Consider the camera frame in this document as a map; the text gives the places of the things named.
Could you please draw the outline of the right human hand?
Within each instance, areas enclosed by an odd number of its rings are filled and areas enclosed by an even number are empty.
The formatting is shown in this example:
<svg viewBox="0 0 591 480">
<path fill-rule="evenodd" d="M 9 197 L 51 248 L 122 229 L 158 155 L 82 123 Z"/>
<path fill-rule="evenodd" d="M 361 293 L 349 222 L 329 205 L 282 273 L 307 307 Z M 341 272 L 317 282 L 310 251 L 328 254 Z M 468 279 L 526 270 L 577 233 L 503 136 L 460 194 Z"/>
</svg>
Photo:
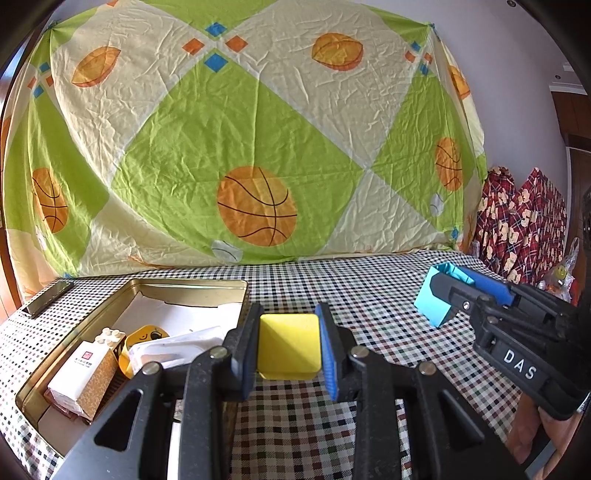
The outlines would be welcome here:
<svg viewBox="0 0 591 480">
<path fill-rule="evenodd" d="M 555 447 L 555 453 L 536 474 L 537 479 L 545 479 L 567 450 L 582 416 L 581 412 L 576 412 L 568 420 L 556 420 L 537 407 L 529 396 L 522 394 L 506 446 L 517 462 L 522 464 L 530 455 L 538 428 L 542 426 Z"/>
</svg>

